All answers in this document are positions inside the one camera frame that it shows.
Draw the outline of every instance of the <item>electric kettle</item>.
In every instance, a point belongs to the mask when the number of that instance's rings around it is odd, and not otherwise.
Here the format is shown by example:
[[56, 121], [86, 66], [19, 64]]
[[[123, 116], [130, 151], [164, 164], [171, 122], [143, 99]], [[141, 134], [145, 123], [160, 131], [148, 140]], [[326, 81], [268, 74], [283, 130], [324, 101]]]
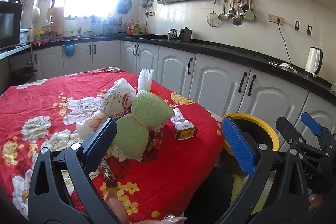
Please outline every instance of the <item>electric kettle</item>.
[[310, 48], [305, 71], [316, 78], [321, 70], [322, 59], [323, 52], [320, 48]]

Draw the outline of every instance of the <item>power outlet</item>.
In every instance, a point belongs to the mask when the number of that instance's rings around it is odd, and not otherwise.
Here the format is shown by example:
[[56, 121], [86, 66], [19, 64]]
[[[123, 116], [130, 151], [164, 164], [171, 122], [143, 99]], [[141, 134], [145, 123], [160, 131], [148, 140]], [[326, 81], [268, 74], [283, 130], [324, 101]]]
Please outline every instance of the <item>power outlet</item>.
[[282, 17], [278, 17], [278, 16], [274, 16], [274, 15], [270, 15], [268, 14], [267, 16], [267, 21], [269, 22], [274, 22], [274, 23], [278, 23], [278, 18], [280, 19], [280, 23], [282, 25]]

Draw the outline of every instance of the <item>snack package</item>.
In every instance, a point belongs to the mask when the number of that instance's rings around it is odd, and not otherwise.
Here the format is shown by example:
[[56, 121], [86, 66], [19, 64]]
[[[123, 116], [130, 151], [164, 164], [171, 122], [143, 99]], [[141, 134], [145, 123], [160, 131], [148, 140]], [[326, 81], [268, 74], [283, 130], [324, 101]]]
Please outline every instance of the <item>snack package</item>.
[[184, 119], [181, 110], [177, 105], [173, 106], [174, 117], [170, 120], [175, 127], [175, 138], [185, 140], [196, 136], [197, 128], [188, 120]]
[[100, 108], [83, 122], [77, 122], [78, 134], [84, 140], [90, 133], [96, 132], [107, 118], [122, 117], [135, 98], [135, 89], [124, 78], [114, 83], [107, 92]]

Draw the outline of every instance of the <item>kitchen cabinet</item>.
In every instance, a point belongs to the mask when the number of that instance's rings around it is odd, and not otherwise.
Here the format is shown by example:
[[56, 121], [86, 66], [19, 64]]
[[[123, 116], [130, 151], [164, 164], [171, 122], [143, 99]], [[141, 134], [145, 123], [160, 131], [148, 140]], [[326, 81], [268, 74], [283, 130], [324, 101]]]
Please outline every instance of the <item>kitchen cabinet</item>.
[[[327, 127], [332, 134], [336, 133], [336, 106], [333, 104], [309, 92], [301, 114], [303, 112], [309, 113], [318, 123]], [[307, 144], [320, 149], [317, 137], [301, 122], [300, 117], [295, 124], [295, 128], [305, 138]], [[289, 145], [285, 142], [280, 151], [286, 152], [288, 149]]]
[[156, 81], [158, 73], [159, 46], [147, 43], [138, 43], [136, 50], [136, 74], [143, 69], [154, 70], [153, 80]]
[[120, 41], [93, 43], [93, 69], [120, 68]]
[[189, 97], [195, 54], [160, 47], [157, 82], [182, 96]]
[[243, 65], [197, 54], [189, 97], [220, 117], [238, 112], [250, 70]]
[[79, 43], [75, 45], [75, 53], [68, 57], [63, 53], [64, 71], [66, 75], [93, 70], [92, 43]]
[[130, 41], [121, 42], [120, 68], [129, 73], [137, 73], [137, 56], [135, 54], [137, 44]]
[[[308, 91], [267, 73], [251, 69], [239, 112], [256, 116], [276, 132], [276, 120], [286, 117], [295, 124], [305, 104]], [[278, 133], [280, 146], [285, 141]]]
[[64, 75], [62, 46], [34, 51], [33, 58], [37, 80]]

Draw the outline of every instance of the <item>spatula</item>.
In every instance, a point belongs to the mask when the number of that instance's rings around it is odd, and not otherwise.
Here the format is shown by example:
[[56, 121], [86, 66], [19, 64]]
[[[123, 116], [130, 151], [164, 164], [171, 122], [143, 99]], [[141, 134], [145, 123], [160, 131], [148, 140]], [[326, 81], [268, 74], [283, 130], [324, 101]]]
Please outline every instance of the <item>spatula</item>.
[[252, 0], [249, 0], [249, 3], [250, 3], [250, 7], [249, 9], [246, 11], [245, 13], [245, 20], [254, 20], [254, 14], [251, 10], [251, 3], [252, 3]]

